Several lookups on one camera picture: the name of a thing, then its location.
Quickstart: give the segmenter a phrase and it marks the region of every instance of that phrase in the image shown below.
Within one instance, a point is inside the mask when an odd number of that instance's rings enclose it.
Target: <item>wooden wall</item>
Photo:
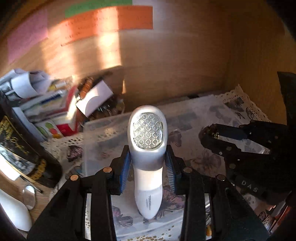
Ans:
[[[153,6],[153,30],[109,33],[61,47],[58,24],[64,19],[65,9],[76,2],[80,1],[46,4],[49,38],[10,65],[6,38],[2,38],[0,75],[18,67],[79,79],[116,66],[114,71],[122,74],[110,85],[121,92],[124,79],[128,110],[222,88],[230,54],[230,28],[225,12],[216,3],[133,0],[134,5]],[[28,4],[32,4],[32,9],[38,5],[35,0],[29,0]]]
[[[231,19],[231,56],[225,90],[238,83],[276,123],[286,124],[277,71],[296,73],[296,43],[264,0],[226,0]]]

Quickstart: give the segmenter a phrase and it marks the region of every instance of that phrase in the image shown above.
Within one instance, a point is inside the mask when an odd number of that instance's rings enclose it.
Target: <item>white lace tablecloth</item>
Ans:
[[[219,96],[205,96],[182,102],[158,106],[168,124],[168,144],[174,153],[184,159],[201,174],[225,175],[224,160],[203,148],[198,139],[201,128],[220,123],[230,126],[248,124],[250,120],[270,121],[249,99],[240,86]],[[64,175],[51,197],[72,174],[93,175],[113,158],[120,156],[127,144],[127,122],[130,113],[89,122],[84,133],[61,139],[52,139],[43,146],[62,164]],[[265,148],[249,140],[235,144],[247,152],[263,153]],[[145,220],[139,214],[133,197],[133,168],[121,196],[112,196],[113,218],[118,240],[178,240],[181,230],[184,197],[175,196],[166,175],[163,179],[163,202],[153,220]],[[86,237],[90,239],[89,200],[86,212]]]

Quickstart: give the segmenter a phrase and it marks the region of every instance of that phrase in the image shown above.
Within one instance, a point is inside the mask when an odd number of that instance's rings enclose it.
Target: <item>orange paper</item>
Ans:
[[[59,25],[61,45],[125,29],[153,29],[150,6],[114,6],[84,12]]]

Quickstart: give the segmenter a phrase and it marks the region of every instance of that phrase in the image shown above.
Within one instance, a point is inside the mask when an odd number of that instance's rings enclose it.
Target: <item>paper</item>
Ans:
[[[46,93],[50,84],[49,75],[43,71],[26,72],[11,79],[12,89],[23,99]]]
[[[37,129],[44,135],[46,138],[62,138],[63,135],[57,126],[53,123],[52,120],[45,120],[39,123],[35,123]]]
[[[106,7],[81,13],[60,23],[61,45],[125,29],[153,29],[150,6]]]
[[[76,14],[95,10],[97,8],[120,6],[120,5],[133,5],[132,0],[92,0],[78,4],[74,4],[65,11],[65,17],[69,18]]]
[[[83,100],[78,101],[76,106],[86,117],[89,117],[112,95],[112,90],[102,80],[86,94]]]
[[[47,138],[45,138],[38,130],[37,128],[28,121],[24,113],[19,107],[13,107],[12,108],[19,120],[22,122],[22,124],[27,128],[27,130],[39,141],[47,141]]]
[[[26,71],[22,70],[22,69],[12,69],[11,71],[9,71],[6,75],[2,76],[0,78],[0,85],[4,82],[10,81],[12,78],[25,73]]]
[[[42,9],[30,16],[8,36],[8,62],[13,62],[47,37],[47,9]]]

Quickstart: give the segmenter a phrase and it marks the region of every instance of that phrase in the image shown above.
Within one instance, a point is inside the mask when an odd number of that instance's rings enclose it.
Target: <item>gold lettering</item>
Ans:
[[[40,165],[37,167],[37,171],[30,178],[32,178],[34,181],[38,180],[44,173],[45,167],[46,167],[46,161],[42,159]]]

